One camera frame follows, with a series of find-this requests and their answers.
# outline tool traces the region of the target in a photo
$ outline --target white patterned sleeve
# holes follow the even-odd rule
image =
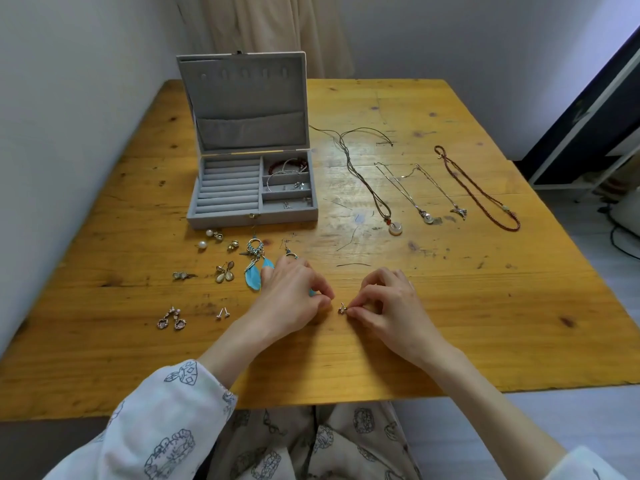
[[[98,437],[45,480],[193,478],[236,400],[195,360],[158,369],[118,405]]]
[[[585,446],[568,453],[545,480],[626,480]]]

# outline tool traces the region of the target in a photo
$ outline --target round pendant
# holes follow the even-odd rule
[[[391,222],[391,224],[389,224],[389,234],[391,235],[402,234],[402,224],[400,224],[400,222]]]

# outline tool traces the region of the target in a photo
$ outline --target wood grain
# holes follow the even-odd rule
[[[444,336],[502,391],[640,383],[640,332],[562,227],[441,80],[309,80],[310,122],[346,137],[354,165],[387,200],[404,233],[392,237],[330,137],[312,130],[317,223],[259,226],[272,260],[283,242],[331,281],[337,304],[261,354],[236,382],[239,407],[439,395],[421,371],[337,314],[378,266],[400,267]],[[516,211],[522,230],[492,224],[448,176],[441,144],[487,192]],[[426,226],[373,162],[406,174],[419,162],[460,206],[415,176],[403,182],[442,224]],[[254,299],[241,270],[249,228],[198,252],[204,236],[186,211],[196,177],[193,125],[180,81],[160,90],[0,362],[0,420],[108,415],[151,371],[197,357]],[[495,209],[503,219],[499,209]],[[236,279],[215,282],[233,259]],[[371,266],[339,264],[360,262]],[[198,275],[172,282],[173,271]],[[187,327],[156,329],[170,306]],[[226,306],[229,320],[215,313]]]

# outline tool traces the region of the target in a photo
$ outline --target gray jewelry box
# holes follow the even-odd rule
[[[187,213],[191,227],[316,221],[305,53],[179,55],[177,60],[198,153]],[[307,168],[278,173],[290,159]]]

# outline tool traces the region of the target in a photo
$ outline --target wall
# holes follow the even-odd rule
[[[339,3],[358,77],[445,79],[510,159],[524,158],[640,24],[640,0]]]
[[[0,355],[188,51],[173,0],[0,0]]]

